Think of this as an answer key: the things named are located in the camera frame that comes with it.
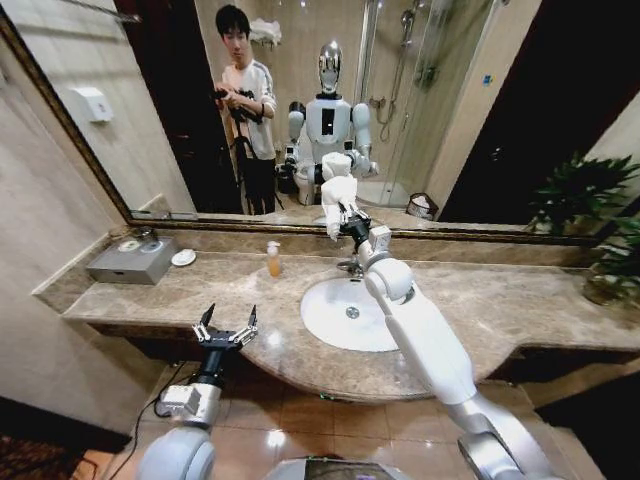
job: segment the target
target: humanoid robot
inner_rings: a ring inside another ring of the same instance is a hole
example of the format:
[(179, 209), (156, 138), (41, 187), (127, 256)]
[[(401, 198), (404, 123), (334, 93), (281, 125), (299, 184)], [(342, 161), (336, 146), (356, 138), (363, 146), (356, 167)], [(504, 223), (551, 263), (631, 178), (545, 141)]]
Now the humanoid robot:
[[(369, 107), (359, 103), (353, 108), (338, 94), (338, 80), (342, 64), (342, 51), (333, 41), (322, 47), (318, 59), (318, 73), (322, 92), (306, 107), (300, 102), (289, 105), (289, 138), (284, 165), (279, 166), (298, 186), (298, 200), (312, 205), (317, 185), (322, 176), (322, 157), (340, 152), (351, 159), (351, 173), (358, 177), (378, 174), (378, 164), (372, 162)], [(307, 137), (311, 142), (312, 158), (301, 158), (300, 133), (306, 122)], [(354, 142), (347, 140), (353, 125)]]
[[(334, 152), (325, 155), (322, 164), (326, 177), (322, 204), (327, 233), (334, 239), (343, 233), (354, 240), (355, 252), (365, 271), (367, 290), (384, 311), (387, 328), (414, 375), (465, 431), (458, 446), (476, 477), (480, 480), (557, 480), (559, 477), (554, 476), (542, 449), (520, 421), (477, 391), (469, 355), (447, 320), (422, 294), (409, 266), (391, 256), (391, 231), (386, 226), (370, 228), (371, 219), (355, 202), (357, 181), (349, 173), (351, 158)], [(257, 335), (255, 308), (249, 326), (238, 333), (210, 333), (207, 330), (210, 318), (211, 309), (194, 325), (198, 340), (210, 352), (194, 383), (189, 387), (170, 387), (161, 402), (182, 426), (149, 447), (140, 463), (138, 480), (209, 478), (214, 461), (209, 432), (222, 388), (219, 377), (222, 356), (229, 350), (241, 348)], [(309, 472), (324, 466), (311, 459), (284, 461), (266, 479), (314, 478)], [(352, 466), (334, 465), (341, 470)], [(370, 469), (354, 470), (351, 477), (354, 479), (362, 478), (363, 474), (377, 479), (409, 479), (386, 465), (362, 467), (359, 462), (356, 467)]]

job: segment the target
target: soap dish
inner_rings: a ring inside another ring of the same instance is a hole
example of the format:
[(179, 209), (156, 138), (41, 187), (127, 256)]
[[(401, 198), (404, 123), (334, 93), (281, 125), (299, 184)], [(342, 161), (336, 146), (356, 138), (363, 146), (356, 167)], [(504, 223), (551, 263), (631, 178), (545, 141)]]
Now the soap dish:
[(190, 248), (180, 250), (173, 257), (171, 257), (171, 263), (176, 267), (186, 267), (191, 265), (196, 259), (196, 252)]

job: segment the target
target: white sink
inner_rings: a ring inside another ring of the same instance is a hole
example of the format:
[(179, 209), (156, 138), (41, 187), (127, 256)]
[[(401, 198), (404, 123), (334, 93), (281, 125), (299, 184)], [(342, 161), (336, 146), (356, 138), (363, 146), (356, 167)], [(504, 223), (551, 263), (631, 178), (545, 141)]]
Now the white sink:
[(300, 314), (313, 335), (334, 347), (361, 352), (398, 349), (364, 280), (335, 278), (317, 283), (302, 297)]

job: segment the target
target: soap dispenser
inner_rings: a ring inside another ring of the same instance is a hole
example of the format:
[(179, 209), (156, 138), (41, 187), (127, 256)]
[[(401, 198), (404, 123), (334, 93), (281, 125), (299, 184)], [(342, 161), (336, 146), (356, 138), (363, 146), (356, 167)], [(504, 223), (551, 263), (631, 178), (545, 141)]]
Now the soap dispenser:
[(267, 243), (267, 269), (272, 277), (277, 277), (282, 273), (282, 264), (280, 263), (280, 255), (278, 254), (278, 242)]

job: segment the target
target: marble countertop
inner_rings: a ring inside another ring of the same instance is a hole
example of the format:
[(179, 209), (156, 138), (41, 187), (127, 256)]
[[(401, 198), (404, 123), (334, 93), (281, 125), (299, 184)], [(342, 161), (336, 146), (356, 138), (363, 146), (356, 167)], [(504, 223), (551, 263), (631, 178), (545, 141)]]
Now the marble countertop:
[[(383, 402), (428, 396), (398, 352), (341, 350), (316, 339), (300, 318), (315, 283), (345, 274), (336, 259), (283, 256), (272, 278), (266, 256), (204, 253), (171, 267), (158, 285), (96, 283), (63, 315), (69, 321), (142, 328), (189, 328), (216, 302), (212, 326), (236, 330), (257, 305), (260, 334), (242, 352), (305, 390)], [(557, 267), (407, 262), (469, 352), (476, 379), (490, 375), (518, 346), (640, 351), (640, 315), (591, 304), (583, 279)]]

